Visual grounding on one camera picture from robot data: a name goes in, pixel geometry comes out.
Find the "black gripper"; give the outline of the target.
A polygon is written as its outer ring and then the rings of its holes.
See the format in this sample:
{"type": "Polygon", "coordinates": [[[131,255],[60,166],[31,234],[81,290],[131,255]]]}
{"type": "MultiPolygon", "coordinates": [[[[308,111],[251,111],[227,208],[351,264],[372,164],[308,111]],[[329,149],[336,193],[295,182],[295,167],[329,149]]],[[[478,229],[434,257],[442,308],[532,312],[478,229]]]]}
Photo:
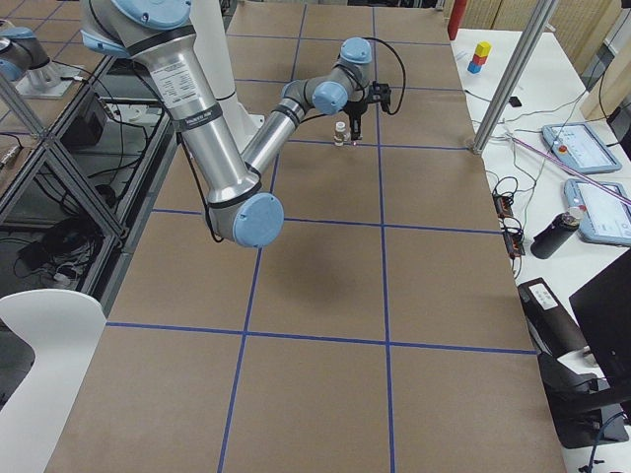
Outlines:
{"type": "Polygon", "coordinates": [[[361,101],[348,101],[344,106],[344,112],[349,116],[350,141],[358,142],[363,139],[362,115],[367,111],[367,103],[361,101]]]}

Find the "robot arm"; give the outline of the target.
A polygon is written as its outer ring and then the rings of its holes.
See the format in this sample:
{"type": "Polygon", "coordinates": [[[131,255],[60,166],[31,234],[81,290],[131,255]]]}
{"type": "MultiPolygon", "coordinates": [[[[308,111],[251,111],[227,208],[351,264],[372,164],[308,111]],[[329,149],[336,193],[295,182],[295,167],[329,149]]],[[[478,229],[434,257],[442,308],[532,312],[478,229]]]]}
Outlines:
{"type": "Polygon", "coordinates": [[[53,62],[34,32],[25,27],[1,31],[1,76],[16,83],[27,99],[60,99],[76,79],[82,79],[78,67],[53,62]]]}

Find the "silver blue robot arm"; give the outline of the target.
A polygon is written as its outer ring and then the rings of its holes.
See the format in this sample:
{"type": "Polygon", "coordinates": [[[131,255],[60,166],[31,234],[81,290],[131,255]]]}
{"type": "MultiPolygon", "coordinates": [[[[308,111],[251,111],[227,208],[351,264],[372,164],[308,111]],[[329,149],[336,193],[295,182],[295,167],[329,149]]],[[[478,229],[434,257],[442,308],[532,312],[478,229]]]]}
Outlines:
{"type": "Polygon", "coordinates": [[[86,47],[148,70],[209,187],[204,207],[213,236],[255,248],[274,241],[284,209],[262,191],[261,176],[311,109],[333,115],[368,90],[369,42],[346,39],[327,75],[287,84],[247,140],[236,122],[245,111],[227,109],[234,77],[218,2],[84,1],[81,9],[86,47]]]}

